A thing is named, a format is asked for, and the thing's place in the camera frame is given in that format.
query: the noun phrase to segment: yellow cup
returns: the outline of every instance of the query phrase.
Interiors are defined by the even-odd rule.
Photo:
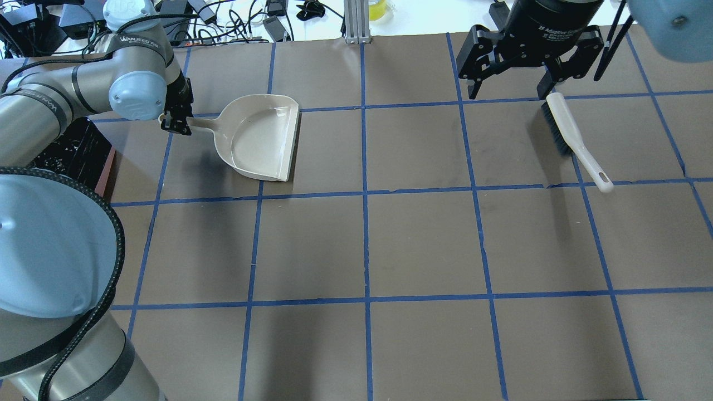
[[[369,20],[376,21],[386,14],[386,0],[369,0]]]

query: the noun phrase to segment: blue tape grid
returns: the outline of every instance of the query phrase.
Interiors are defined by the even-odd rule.
[[[635,390],[639,398],[643,398],[642,389],[637,377],[635,364],[629,349],[626,332],[624,324],[618,309],[617,296],[618,295],[643,295],[643,294],[663,294],[663,293],[711,293],[713,292],[713,287],[684,287],[684,288],[634,288],[634,289],[614,289],[611,278],[608,272],[608,267],[606,264],[606,259],[604,256],[604,250],[601,246],[601,241],[599,239],[596,223],[594,220],[593,212],[589,199],[586,192],[586,187],[594,186],[592,182],[585,182],[582,178],[582,174],[576,161],[573,158],[573,165],[575,166],[575,171],[577,173],[578,182],[576,183],[561,183],[552,186],[545,187],[541,184],[535,185],[509,185],[509,186],[478,186],[476,183],[476,177],[473,172],[473,163],[471,160],[471,153],[469,151],[469,140],[468,131],[466,127],[465,112],[463,105],[465,104],[475,104],[475,103],[512,103],[521,101],[538,101],[537,98],[507,98],[507,99],[488,99],[488,100],[463,100],[460,86],[458,83],[457,70],[455,56],[453,52],[453,45],[451,43],[450,34],[446,34],[446,40],[448,44],[448,50],[451,56],[451,64],[453,67],[453,77],[456,84],[456,91],[458,94],[457,101],[444,101],[444,102],[428,102],[428,103],[399,103],[399,104],[379,104],[379,105],[367,105],[366,104],[366,69],[365,69],[365,56],[364,56],[364,45],[360,45],[360,56],[361,56],[361,105],[359,106],[345,106],[345,107],[324,107],[324,108],[306,108],[302,109],[302,112],[320,112],[320,111],[344,111],[344,110],[361,110],[361,145],[362,145],[362,191],[352,191],[352,192],[330,192],[330,193],[298,193],[298,194],[285,194],[285,195],[263,195],[264,182],[260,182],[260,187],[257,196],[243,196],[238,198],[231,197],[221,197],[221,198],[189,198],[189,199],[160,199],[161,188],[163,187],[163,179],[165,177],[165,170],[168,164],[168,156],[170,153],[170,146],[172,141],[172,136],[168,137],[165,149],[165,155],[163,160],[163,165],[161,169],[161,174],[159,178],[159,184],[156,191],[155,200],[139,201],[139,202],[123,202],[123,203],[113,203],[114,207],[129,207],[129,206],[139,206],[139,205],[152,205],[153,214],[150,221],[146,244],[144,248],[143,259],[140,268],[139,279],[137,283],[136,293],[134,302],[132,305],[114,305],[112,310],[129,310],[131,311],[131,318],[129,323],[128,334],[131,336],[133,332],[133,326],[135,323],[135,314],[137,310],[174,310],[174,309],[192,309],[192,308],[246,308],[245,317],[245,331],[244,331],[244,342],[242,349],[242,359],[241,359],[241,369],[240,369],[240,380],[239,380],[239,395],[238,400],[243,401],[245,398],[245,374],[247,370],[247,357],[248,348],[250,341],[250,323],[252,317],[252,309],[260,307],[276,307],[276,306],[287,306],[287,305],[330,305],[330,304],[348,304],[348,303],[363,303],[365,305],[365,325],[366,325],[366,376],[367,376],[367,394],[369,401],[374,399],[374,388],[373,388],[373,370],[372,370],[372,358],[371,358],[371,304],[372,303],[389,303],[389,302],[423,302],[423,301],[446,301],[446,300],[487,300],[490,306],[491,314],[491,325],[493,330],[493,343],[496,351],[496,360],[498,364],[498,374],[501,383],[501,392],[504,400],[508,399],[508,391],[506,384],[506,375],[503,366],[503,358],[501,352],[501,344],[498,334],[498,323],[495,309],[495,300],[499,299],[523,299],[523,298],[561,298],[561,297],[585,297],[585,296],[609,296],[612,301],[612,307],[615,312],[615,317],[617,320],[617,326],[620,331],[622,338],[622,344],[625,349],[625,354],[627,362],[629,364],[630,373],[632,376],[632,381],[634,382]],[[571,99],[590,99],[590,98],[629,98],[629,97],[650,97],[655,105],[658,116],[664,126],[666,134],[670,140],[674,153],[676,154],[677,160],[684,171],[684,178],[668,179],[668,180],[645,180],[645,181],[615,181],[614,184],[617,186],[629,186],[629,185],[657,185],[666,183],[688,183],[690,184],[694,197],[698,203],[701,210],[703,219],[706,221],[707,227],[711,236],[713,237],[713,225],[711,220],[703,206],[701,198],[695,188],[695,183],[699,182],[713,182],[713,178],[691,178],[686,174],[685,164],[681,153],[675,143],[673,135],[666,123],[665,117],[659,104],[657,102],[658,96],[676,96],[676,95],[695,95],[695,94],[706,94],[713,93],[713,91],[669,91],[669,92],[654,92],[652,87],[646,77],[645,71],[636,53],[634,44],[631,38],[627,35],[627,41],[630,48],[634,54],[635,60],[642,74],[642,77],[647,86],[647,93],[624,93],[624,94],[613,94],[613,95],[589,95],[589,96],[566,96]],[[268,82],[268,93],[272,92],[272,79],[275,70],[275,44],[272,45],[272,53],[270,59],[270,77]],[[190,60],[190,49],[186,54],[185,64],[183,66],[184,73],[188,73],[188,62]],[[386,190],[369,190],[367,185],[367,154],[366,154],[366,110],[376,109],[376,108],[409,108],[409,107],[427,107],[427,106],[458,106],[461,116],[461,128],[463,130],[463,142],[466,148],[466,160],[468,162],[468,174],[471,179],[471,186],[469,187],[452,187],[452,188],[419,188],[419,189],[399,189],[395,191]],[[199,117],[213,117],[217,116],[218,113],[205,113],[197,115]],[[122,118],[112,118],[112,119],[101,119],[95,122],[108,123],[124,121]],[[593,235],[595,238],[597,251],[599,252],[600,262],[602,264],[602,271],[605,275],[605,281],[607,283],[607,290],[593,290],[593,291],[562,291],[562,292],[544,292],[544,293],[494,293],[490,281],[490,275],[488,270],[488,259],[487,253],[484,247],[484,234],[483,226],[481,220],[481,213],[478,203],[479,191],[501,191],[501,190],[515,190],[515,189],[543,189],[543,188],[579,188],[583,195],[583,200],[585,202],[585,207],[588,212],[588,217],[590,219],[590,224],[592,227]],[[481,257],[483,260],[483,274],[486,279],[486,293],[484,294],[461,294],[461,295],[423,295],[423,296],[393,296],[393,297],[372,297],[370,293],[370,282],[369,282],[369,196],[377,195],[388,195],[394,193],[439,193],[439,192],[466,192],[470,191],[473,194],[473,206],[474,213],[476,214],[476,223],[478,226],[478,240],[479,246],[481,248]],[[321,197],[336,197],[336,196],[361,196],[363,198],[363,211],[364,211],[364,297],[362,298],[319,298],[319,299],[308,299],[308,300],[273,300],[273,301],[254,301],[253,293],[255,289],[255,270],[257,267],[257,250],[258,250],[258,240],[260,234],[260,218],[262,211],[262,201],[270,199],[289,199],[289,198],[321,198]],[[176,204],[176,203],[198,203],[198,202],[226,202],[226,201],[257,201],[257,210],[255,216],[255,232],[253,236],[253,249],[252,249],[252,262],[250,269],[250,284],[248,290],[247,302],[226,302],[226,303],[185,303],[185,304],[143,304],[138,303],[141,285],[143,282],[143,274],[145,272],[146,260],[148,258],[148,251],[150,248],[151,237],[153,235],[153,229],[155,225],[155,219],[158,214],[158,208],[162,204]]]

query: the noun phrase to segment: screw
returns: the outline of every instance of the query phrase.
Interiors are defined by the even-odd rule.
[[[676,28],[680,28],[684,26],[687,22],[688,18],[686,18],[686,16],[681,15],[674,18],[673,21],[671,21],[671,24]]]

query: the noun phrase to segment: brush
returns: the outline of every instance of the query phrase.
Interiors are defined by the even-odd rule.
[[[561,93],[551,93],[542,105],[542,110],[560,154],[569,156],[574,153],[589,175],[592,176],[599,191],[611,192],[614,189],[614,184],[584,146],[582,133],[577,127],[572,112],[567,107],[565,97]]]

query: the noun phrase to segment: white dustpan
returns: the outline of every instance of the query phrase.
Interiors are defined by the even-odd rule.
[[[192,130],[213,133],[220,158],[238,173],[287,181],[297,137],[299,105],[281,95],[249,95],[230,102],[214,119],[186,119]]]

